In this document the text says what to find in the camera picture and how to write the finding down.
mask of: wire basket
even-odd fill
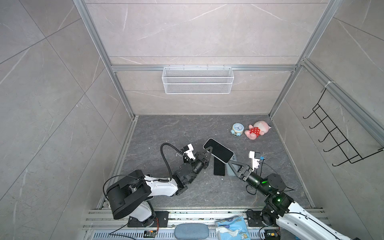
[[[233,71],[225,66],[164,67],[166,94],[230,93]]]

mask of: pink pig plush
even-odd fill
[[[270,128],[271,126],[268,123],[258,121],[253,126],[249,125],[249,130],[245,130],[244,133],[249,139],[255,140],[259,135],[267,133]]]

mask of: tiled wall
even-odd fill
[[[136,114],[267,114],[289,71],[235,71],[229,94],[165,94],[161,71],[118,72]]]
[[[0,239],[75,239],[129,117],[71,0],[0,2]]]
[[[327,5],[326,0],[86,2],[112,64],[140,65],[296,64]],[[136,114],[266,114],[288,76],[235,72],[230,94],[167,95],[161,73],[119,73]]]
[[[331,20],[310,59],[372,116],[384,124],[384,2],[380,0],[345,0]],[[346,160],[313,114],[323,86],[303,70],[274,121],[304,184],[317,207],[324,207],[332,226],[351,238],[382,239],[384,152],[356,162]],[[332,118],[356,150],[366,157],[380,144],[328,92],[320,105]],[[325,122],[331,130],[333,124]],[[333,132],[340,143],[344,139]],[[356,152],[347,143],[342,149],[348,157]]]

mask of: red polka dot outfit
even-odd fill
[[[249,130],[249,133],[250,133],[250,134],[251,134],[251,133],[254,133],[254,134],[256,134],[256,137],[258,137],[258,136],[260,135],[260,128],[258,128],[258,127],[251,128],[251,129]]]

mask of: black wire hook rack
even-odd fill
[[[342,162],[342,163],[340,163],[340,164],[332,164],[332,166],[334,166],[334,167],[337,167],[337,166],[340,166],[341,164],[343,164],[343,163],[346,163],[346,162],[350,162],[351,164],[353,164],[353,163],[356,163],[356,162],[359,162],[359,161],[361,161],[361,160],[363,160],[363,159],[366,159],[366,158],[368,158],[368,157],[370,157],[370,156],[372,156],[372,155],[375,155],[376,153],[379,153],[379,152],[381,152],[381,151],[383,151],[384,150],[384,147],[382,147],[382,148],[380,148],[380,149],[378,149],[377,150],[377,152],[375,152],[375,153],[372,153],[372,154],[370,154],[370,155],[368,155],[368,156],[366,156],[366,157],[362,157],[360,154],[359,154],[359,152],[356,150],[356,148],[351,144],[351,142],[345,137],[345,135],[340,131],[340,129],[339,129],[339,127],[334,123],[334,121],[329,117],[329,115],[326,113],[326,111],[324,111],[324,109],[320,106],[320,100],[321,100],[321,98],[323,97],[323,95],[324,95],[324,93],[325,93],[325,91],[323,92],[323,94],[321,95],[321,97],[320,97],[320,99],[319,99],[319,101],[316,103],[316,105],[312,108],[312,113],[308,116],[308,117],[303,117],[304,119],[307,119],[307,118],[309,118],[312,114],[315,114],[316,116],[317,116],[317,118],[320,120],[320,122],[318,123],[318,124],[316,124],[314,127],[311,127],[311,126],[309,126],[309,128],[310,129],[313,129],[313,128],[315,128],[315,127],[317,127],[320,123],[322,123],[323,124],[323,126],[325,127],[325,129],[327,129],[327,131],[328,131],[328,133],[327,133],[327,135],[324,137],[324,139],[323,140],[321,140],[320,141],[320,139],[318,139],[318,141],[319,142],[324,142],[324,140],[328,137],[328,135],[330,135],[332,138],[333,138],[333,140],[335,141],[335,143],[337,144],[336,146],[334,146],[333,148],[331,148],[330,150],[324,150],[323,149],[323,151],[324,152],[329,152],[329,151],[331,151],[331,150],[333,150],[333,149],[335,149],[335,148],[337,148],[337,147],[339,147],[339,149],[341,150],[341,152],[344,154],[344,156],[347,158],[347,160],[345,160],[344,162]],[[317,109],[321,109],[324,113],[325,113],[325,115],[326,115],[326,117],[324,117],[323,119],[321,119],[320,117],[319,117],[319,115],[316,113],[316,110]],[[335,126],[332,130],[329,130],[328,129],[328,127],[324,124],[324,120],[325,119],[329,119],[332,123],[333,123],[333,125]],[[337,140],[335,139],[335,137],[332,135],[332,132],[334,131],[334,130],[338,130],[340,133],[341,133],[341,135],[344,137],[344,141],[342,141],[341,143],[338,143],[337,142]],[[347,144],[349,144],[352,148],[353,148],[353,150],[355,150],[355,152],[357,153],[357,155],[355,155],[355,156],[353,156],[353,157],[351,157],[351,158],[349,158],[346,154],[345,154],[345,152],[343,151],[343,149],[340,147],[340,145],[341,144],[343,144],[344,142],[347,142]],[[355,159],[356,157],[359,157],[359,159],[357,160],[357,161],[351,161],[352,159]]]

